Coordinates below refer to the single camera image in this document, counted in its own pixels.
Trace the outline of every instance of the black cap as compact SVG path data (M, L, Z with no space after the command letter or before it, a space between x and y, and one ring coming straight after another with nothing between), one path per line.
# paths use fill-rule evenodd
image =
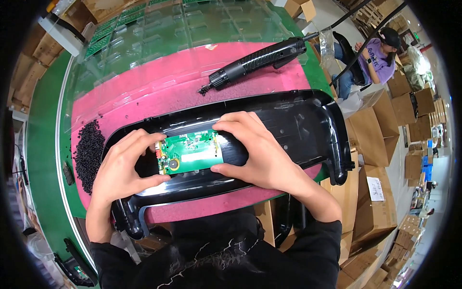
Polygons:
M400 36L395 29L385 27L380 31L380 36L382 37L382 42L386 45L390 45L396 49L401 47Z

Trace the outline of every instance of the pink foam mat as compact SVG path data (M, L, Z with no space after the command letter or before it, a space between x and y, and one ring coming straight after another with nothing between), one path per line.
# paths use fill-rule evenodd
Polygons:
M278 70L269 67L257 71L224 90L212 89L205 97L196 92L202 85L208 84L211 72L270 44L230 42L219 43L212 50L205 46L183 50L108 80L74 102L72 151L76 151L79 130L95 118L107 140L120 127L147 117L231 98L309 89L310 85L296 59ZM317 165L305 172L314 178L320 169L321 165ZM84 192L78 178L76 185L83 206L88 208L91 197ZM145 218L148 223L192 219L246 207L279 194L280 191L250 187L215 197L150 207L145 212Z

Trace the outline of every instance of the round yellow component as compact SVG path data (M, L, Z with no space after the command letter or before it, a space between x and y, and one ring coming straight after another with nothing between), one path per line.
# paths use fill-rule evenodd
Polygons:
M180 168L180 160L179 159L171 159L170 160L170 163L169 163L169 168L172 170L172 171L176 171Z

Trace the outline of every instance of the pile of black plastic pellets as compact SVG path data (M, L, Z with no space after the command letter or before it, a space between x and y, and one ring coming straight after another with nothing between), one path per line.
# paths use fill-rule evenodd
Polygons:
M101 165L101 156L104 149L104 136L99 130L97 120L86 124L80 131L77 151L73 152L75 171L82 181L84 191L91 195L93 182Z

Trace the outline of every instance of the green circuit board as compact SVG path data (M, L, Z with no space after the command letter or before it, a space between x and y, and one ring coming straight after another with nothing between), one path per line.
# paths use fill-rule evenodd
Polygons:
M170 175L210 168L223 163L216 130L167 137L156 143L159 174Z

